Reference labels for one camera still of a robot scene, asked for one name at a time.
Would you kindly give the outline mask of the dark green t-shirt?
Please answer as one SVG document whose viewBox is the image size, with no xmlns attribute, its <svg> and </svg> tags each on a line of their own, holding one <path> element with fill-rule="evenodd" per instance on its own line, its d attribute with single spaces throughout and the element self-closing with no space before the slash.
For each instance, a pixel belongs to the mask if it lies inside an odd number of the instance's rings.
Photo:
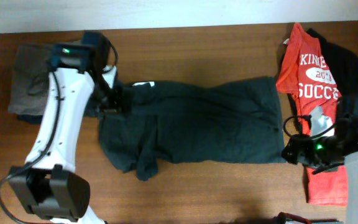
<svg viewBox="0 0 358 224">
<path fill-rule="evenodd" d="M 157 160 L 281 163 L 282 114 L 271 77 L 212 88 L 172 81 L 117 86 L 120 108 L 99 118 L 110 163 L 146 181 Z"/>
</svg>

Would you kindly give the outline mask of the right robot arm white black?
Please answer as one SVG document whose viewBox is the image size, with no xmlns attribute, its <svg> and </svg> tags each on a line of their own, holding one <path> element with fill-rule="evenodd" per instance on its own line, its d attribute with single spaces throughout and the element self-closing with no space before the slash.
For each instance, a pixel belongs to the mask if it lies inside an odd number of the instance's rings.
<svg viewBox="0 0 358 224">
<path fill-rule="evenodd" d="M 282 157 L 291 164 L 312 167 L 314 174 L 344 166 L 347 172 L 346 223 L 358 223 L 358 95 L 345 95 L 336 103 L 332 122 L 317 106 L 301 116 L 310 122 L 311 134 L 292 134 Z"/>
</svg>

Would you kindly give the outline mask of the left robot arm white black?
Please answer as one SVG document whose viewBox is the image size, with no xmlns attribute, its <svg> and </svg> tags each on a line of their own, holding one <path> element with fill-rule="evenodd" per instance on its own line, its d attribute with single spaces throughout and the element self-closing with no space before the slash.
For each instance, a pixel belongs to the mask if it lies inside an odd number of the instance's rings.
<svg viewBox="0 0 358 224">
<path fill-rule="evenodd" d="M 75 173 L 76 144 L 89 100 L 97 111 L 122 111 L 123 91 L 108 66 L 114 47 L 100 32 L 80 43 L 59 43 L 47 60 L 49 90 L 37 139 L 22 167 L 12 166 L 8 183 L 24 210 L 52 223 L 104 223 L 90 207 L 90 184 Z"/>
</svg>

